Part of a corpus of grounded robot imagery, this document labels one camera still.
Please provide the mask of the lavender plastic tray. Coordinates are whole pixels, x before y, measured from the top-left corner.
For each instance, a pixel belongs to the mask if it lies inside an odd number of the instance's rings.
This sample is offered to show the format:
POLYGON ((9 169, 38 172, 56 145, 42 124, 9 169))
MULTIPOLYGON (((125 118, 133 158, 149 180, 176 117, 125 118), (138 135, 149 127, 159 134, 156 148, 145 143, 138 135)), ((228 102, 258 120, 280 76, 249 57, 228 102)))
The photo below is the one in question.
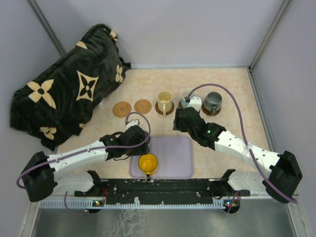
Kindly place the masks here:
POLYGON ((154 179, 189 179, 193 175, 193 148, 186 136, 152 136, 150 153, 158 159, 154 179))

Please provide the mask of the cream ceramic mug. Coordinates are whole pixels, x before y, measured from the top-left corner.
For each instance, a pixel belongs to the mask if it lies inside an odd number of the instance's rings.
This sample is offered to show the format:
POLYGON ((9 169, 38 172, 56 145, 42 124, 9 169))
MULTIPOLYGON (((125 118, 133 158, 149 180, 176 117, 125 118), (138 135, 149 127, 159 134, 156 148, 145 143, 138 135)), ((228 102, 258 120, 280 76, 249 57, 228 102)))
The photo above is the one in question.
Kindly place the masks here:
POLYGON ((161 91, 158 94, 158 102, 166 104, 166 110, 169 111, 172 105, 172 94, 169 91, 161 91))

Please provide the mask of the yellow glass mug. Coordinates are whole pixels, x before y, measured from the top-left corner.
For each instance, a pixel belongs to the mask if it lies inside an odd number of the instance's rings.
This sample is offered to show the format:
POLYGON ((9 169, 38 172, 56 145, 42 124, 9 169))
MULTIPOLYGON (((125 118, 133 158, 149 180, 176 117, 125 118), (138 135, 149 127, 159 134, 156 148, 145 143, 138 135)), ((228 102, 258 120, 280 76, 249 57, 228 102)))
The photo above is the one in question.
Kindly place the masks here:
POLYGON ((158 159, 153 154, 141 155, 138 160, 138 167, 146 174, 146 180, 149 182, 158 167, 158 159))

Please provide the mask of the white light blue mug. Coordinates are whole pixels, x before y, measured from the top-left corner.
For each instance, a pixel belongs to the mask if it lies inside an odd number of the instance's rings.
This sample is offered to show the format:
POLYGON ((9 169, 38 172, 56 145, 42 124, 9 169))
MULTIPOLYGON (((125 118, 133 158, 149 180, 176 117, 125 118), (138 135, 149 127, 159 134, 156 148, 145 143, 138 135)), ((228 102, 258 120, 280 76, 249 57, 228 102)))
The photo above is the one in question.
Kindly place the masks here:
POLYGON ((187 97, 191 91, 192 89, 185 89, 181 93, 181 105, 183 108, 188 105, 188 102, 186 102, 185 97, 187 97))

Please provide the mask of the dark wooden coaster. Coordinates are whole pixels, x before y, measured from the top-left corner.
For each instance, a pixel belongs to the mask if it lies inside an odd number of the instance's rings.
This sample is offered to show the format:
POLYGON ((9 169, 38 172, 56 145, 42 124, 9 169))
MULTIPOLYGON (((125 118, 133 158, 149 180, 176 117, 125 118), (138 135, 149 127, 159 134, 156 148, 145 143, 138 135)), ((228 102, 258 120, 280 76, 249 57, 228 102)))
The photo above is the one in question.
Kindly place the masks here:
POLYGON ((204 103, 202 103, 201 109, 207 116, 216 116, 221 112, 221 109, 219 109, 215 112, 215 114, 212 114, 209 110, 205 108, 204 103))
POLYGON ((171 105, 169 111, 166 110, 167 109, 166 104, 160 103, 160 102, 156 102, 156 104, 155 104, 156 112, 160 115, 163 115, 163 116, 167 116, 167 115, 171 114, 174 111, 174 108, 175 108, 175 106, 174 106, 173 102, 172 102, 172 105, 171 105))
POLYGON ((178 108, 180 108, 180 109, 183 109, 183 108, 184 108, 183 105, 182 105, 182 101, 181 101, 181 100, 180 100, 179 103, 178 103, 178 108))

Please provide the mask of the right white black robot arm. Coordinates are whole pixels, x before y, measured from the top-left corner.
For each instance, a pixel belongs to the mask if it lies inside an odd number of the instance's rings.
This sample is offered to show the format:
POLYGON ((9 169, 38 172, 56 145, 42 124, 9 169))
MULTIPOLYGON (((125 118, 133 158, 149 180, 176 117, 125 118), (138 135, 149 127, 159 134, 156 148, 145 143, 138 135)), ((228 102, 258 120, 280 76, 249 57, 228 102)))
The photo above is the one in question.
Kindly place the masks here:
POLYGON ((296 203, 292 197, 303 175, 295 155, 289 151, 282 154, 271 152, 239 139, 225 127, 205 122, 192 107, 178 108, 173 129, 186 132, 202 147, 231 155, 253 165, 263 178, 264 190, 282 203, 296 203))

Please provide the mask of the woven rattan coaster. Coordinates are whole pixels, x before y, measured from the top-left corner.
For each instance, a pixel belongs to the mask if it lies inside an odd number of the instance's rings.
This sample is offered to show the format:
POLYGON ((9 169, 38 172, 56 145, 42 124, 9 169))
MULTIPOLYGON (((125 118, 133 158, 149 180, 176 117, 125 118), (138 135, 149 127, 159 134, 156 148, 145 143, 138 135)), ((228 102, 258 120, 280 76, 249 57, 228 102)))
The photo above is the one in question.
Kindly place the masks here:
POLYGON ((113 107, 113 114, 118 118, 126 117, 130 112, 131 105, 125 101, 118 102, 113 107))
POLYGON ((140 99, 134 104, 135 112, 140 114, 147 114, 152 108, 152 104, 150 101, 146 99, 140 99))

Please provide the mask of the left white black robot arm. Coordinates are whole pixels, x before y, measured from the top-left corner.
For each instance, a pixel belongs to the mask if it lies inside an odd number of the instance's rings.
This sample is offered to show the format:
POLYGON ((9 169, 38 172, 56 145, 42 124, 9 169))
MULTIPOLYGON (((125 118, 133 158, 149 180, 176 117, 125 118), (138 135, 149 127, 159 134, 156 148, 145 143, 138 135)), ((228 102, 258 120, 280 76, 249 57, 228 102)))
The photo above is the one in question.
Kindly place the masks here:
POLYGON ((38 202, 51 195, 74 193, 77 197, 93 197, 103 190, 96 171, 73 174, 88 164, 108 161, 123 155, 140 156, 149 153, 150 134, 133 125, 125 132, 105 135, 94 143, 63 154, 32 156, 21 179, 29 201, 38 202))

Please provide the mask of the grey ceramic mug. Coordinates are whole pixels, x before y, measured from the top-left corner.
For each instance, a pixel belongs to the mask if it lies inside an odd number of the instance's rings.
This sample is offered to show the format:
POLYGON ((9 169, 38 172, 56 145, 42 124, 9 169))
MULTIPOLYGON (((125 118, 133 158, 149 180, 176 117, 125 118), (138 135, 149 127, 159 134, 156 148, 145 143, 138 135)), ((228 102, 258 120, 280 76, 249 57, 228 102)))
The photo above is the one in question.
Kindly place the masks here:
POLYGON ((212 114, 222 107, 222 96, 218 92, 210 92, 204 99, 204 106, 207 110, 209 110, 212 114))

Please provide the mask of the black floral plush blanket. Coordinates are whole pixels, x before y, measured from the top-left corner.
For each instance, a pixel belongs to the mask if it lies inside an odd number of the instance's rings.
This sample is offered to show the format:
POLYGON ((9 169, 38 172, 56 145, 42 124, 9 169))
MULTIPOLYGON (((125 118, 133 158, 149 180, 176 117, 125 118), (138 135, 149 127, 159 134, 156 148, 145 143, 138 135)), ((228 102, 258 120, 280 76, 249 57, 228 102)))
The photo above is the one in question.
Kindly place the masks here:
POLYGON ((91 27, 73 49, 14 92, 10 127, 39 138, 50 150, 80 135, 93 110, 131 68, 120 57, 117 41, 108 26, 91 27))

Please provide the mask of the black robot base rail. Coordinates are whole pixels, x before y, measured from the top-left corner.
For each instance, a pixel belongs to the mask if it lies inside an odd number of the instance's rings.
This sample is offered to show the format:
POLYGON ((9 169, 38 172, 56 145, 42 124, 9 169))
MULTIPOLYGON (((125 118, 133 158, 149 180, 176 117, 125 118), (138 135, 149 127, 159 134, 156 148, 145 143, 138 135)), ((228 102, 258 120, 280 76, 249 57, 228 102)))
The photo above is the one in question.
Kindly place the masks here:
POLYGON ((213 198, 232 197, 235 190, 227 179, 108 179, 98 182, 90 191, 76 191, 76 197, 100 197, 106 204, 207 204, 213 198))

